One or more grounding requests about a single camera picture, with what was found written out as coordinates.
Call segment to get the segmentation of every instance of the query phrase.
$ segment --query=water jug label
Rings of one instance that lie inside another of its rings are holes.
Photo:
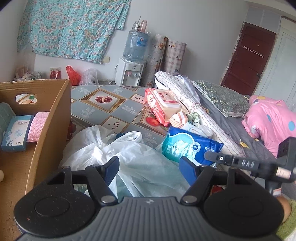
[[[147,39],[138,37],[137,46],[146,47]]]

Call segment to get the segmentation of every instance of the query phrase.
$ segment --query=brown wooden door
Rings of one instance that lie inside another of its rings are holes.
[[[221,85],[240,94],[251,95],[264,70],[275,36],[274,32],[245,23]]]

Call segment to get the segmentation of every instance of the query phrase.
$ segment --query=brown box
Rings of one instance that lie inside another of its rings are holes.
[[[19,94],[33,94],[34,104],[18,104]],[[25,152],[0,151],[0,241],[15,240],[20,232],[13,208],[17,201],[48,174],[57,169],[66,145],[71,118],[69,80],[30,80],[0,83],[0,102],[8,103],[16,115],[49,111],[37,143],[28,143]]]

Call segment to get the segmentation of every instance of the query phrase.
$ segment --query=light switch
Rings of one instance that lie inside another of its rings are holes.
[[[103,58],[103,64],[108,64],[108,63],[110,63],[110,57],[104,57]]]

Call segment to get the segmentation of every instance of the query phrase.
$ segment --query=table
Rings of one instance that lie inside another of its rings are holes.
[[[72,86],[71,114],[77,128],[73,135],[86,127],[102,125],[115,133],[139,131],[145,144],[155,148],[163,142],[167,128],[149,123],[155,116],[145,99],[145,89],[118,85]]]

